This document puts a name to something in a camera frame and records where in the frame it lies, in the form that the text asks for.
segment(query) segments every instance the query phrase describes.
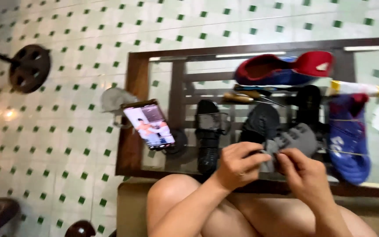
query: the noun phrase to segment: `wooden table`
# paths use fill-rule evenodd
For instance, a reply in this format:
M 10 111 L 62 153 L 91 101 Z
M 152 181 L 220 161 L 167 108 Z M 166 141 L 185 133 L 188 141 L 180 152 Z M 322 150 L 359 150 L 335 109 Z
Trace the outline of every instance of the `wooden table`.
M 235 54 L 254 54 L 261 52 L 284 51 L 285 56 L 297 56 L 305 51 L 324 50 L 329 51 L 334 56 L 334 69 L 331 75 L 339 81 L 355 82 L 355 51 L 366 50 L 366 48 L 356 48 L 353 51 L 346 47 L 358 46 L 379 46 L 379 38 L 371 39 L 350 39 L 350 40 L 325 40 L 298 43 L 277 43 L 262 45 L 227 46 L 216 48 L 194 48 L 171 51 L 151 51 L 129 53 L 128 71 L 126 76 L 125 89 L 136 95 L 140 100 L 147 100 L 150 88 L 150 64 L 154 61 L 169 62 L 171 64 L 170 95 L 168 103 L 168 122 L 171 128 L 193 129 L 192 121 L 186 120 L 188 105 L 196 105 L 202 99 L 202 95 L 209 95 L 208 99 L 220 105 L 226 105 L 226 113 L 230 116 L 231 130 L 226 137 L 229 143 L 237 142 L 238 129 L 242 126 L 242 121 L 236 121 L 238 114 L 248 113 L 252 108 L 245 110 L 235 109 L 235 105 L 223 102 L 219 95 L 229 91 L 229 89 L 196 89 L 195 82 L 231 80 L 233 72 L 213 72 L 213 73 L 192 73 L 187 74 L 186 64 L 197 61 L 218 61 L 232 59 L 246 59 L 253 55 Z M 274 97 L 278 102 L 283 101 L 283 97 Z M 292 117 L 292 110 L 286 111 L 287 117 Z M 166 158 L 163 169 L 147 170 L 143 169 L 143 148 L 138 133 L 133 129 L 122 129 L 118 142 L 118 156 L 116 163 L 116 175 L 162 178 L 173 173 L 187 173 L 197 180 L 203 181 L 204 177 L 196 171 L 180 170 L 177 161 Z M 197 148 L 189 147 L 182 160 L 196 159 Z M 331 182 L 331 190 L 334 195 L 354 196 L 354 197 L 379 197 L 379 184 L 366 183 L 363 186 L 353 186 L 343 182 Z M 249 185 L 242 187 L 238 192 L 248 193 L 270 193 L 287 194 L 289 188 L 283 180 L 257 180 Z

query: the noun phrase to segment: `white logo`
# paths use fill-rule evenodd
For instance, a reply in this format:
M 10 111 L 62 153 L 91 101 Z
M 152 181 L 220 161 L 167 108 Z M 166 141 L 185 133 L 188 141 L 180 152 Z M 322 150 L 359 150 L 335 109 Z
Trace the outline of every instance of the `white logo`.
M 325 70 L 327 70 L 328 66 L 329 66 L 329 63 L 325 62 L 323 64 L 318 65 L 316 68 L 318 71 L 325 71 Z
M 341 137 L 333 137 L 330 139 L 330 141 L 330 150 L 332 150 L 336 156 L 341 157 L 339 151 L 341 151 L 341 145 L 345 144 L 343 139 Z

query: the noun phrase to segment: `person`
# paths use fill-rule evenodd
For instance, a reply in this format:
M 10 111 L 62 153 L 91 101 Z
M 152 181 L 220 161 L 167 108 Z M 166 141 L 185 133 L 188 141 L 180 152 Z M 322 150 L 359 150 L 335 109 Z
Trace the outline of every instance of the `person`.
M 241 142 L 222 149 L 220 167 L 203 184 L 168 175 L 147 196 L 150 237 L 376 237 L 357 215 L 338 206 L 322 162 L 296 148 L 277 154 L 281 172 L 297 199 L 232 193 L 258 178 L 271 157 L 261 144 Z
M 151 127 L 149 128 L 151 132 L 155 132 L 160 134 L 161 143 L 173 143 L 175 140 L 171 134 L 171 130 L 169 129 L 168 124 L 165 121 L 161 121 L 159 124 L 159 128 Z
M 151 132 L 149 128 L 151 128 L 150 124 L 145 124 L 143 119 L 137 119 L 139 125 L 135 128 L 137 132 L 140 134 L 141 138 L 143 138 L 148 145 L 159 145 L 160 139 L 157 134 Z

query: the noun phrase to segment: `wooden handle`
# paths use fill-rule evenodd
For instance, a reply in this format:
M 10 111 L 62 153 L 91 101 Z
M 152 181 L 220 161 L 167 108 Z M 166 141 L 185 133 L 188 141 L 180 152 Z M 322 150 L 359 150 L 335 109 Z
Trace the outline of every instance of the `wooden handle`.
M 229 92 L 223 94 L 223 99 L 229 101 L 237 101 L 241 103 L 251 103 L 253 101 L 253 98 L 250 98 L 248 96 L 237 95 Z
M 241 93 L 241 94 L 246 94 L 253 99 L 258 99 L 261 97 L 261 94 L 256 91 L 236 91 L 236 92 Z

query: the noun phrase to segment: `phone screen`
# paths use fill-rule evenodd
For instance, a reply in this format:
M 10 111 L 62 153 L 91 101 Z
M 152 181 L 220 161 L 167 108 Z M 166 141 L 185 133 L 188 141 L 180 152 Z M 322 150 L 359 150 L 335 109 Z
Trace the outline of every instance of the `phone screen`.
M 175 144 L 158 105 L 124 108 L 124 114 L 150 149 L 161 149 Z

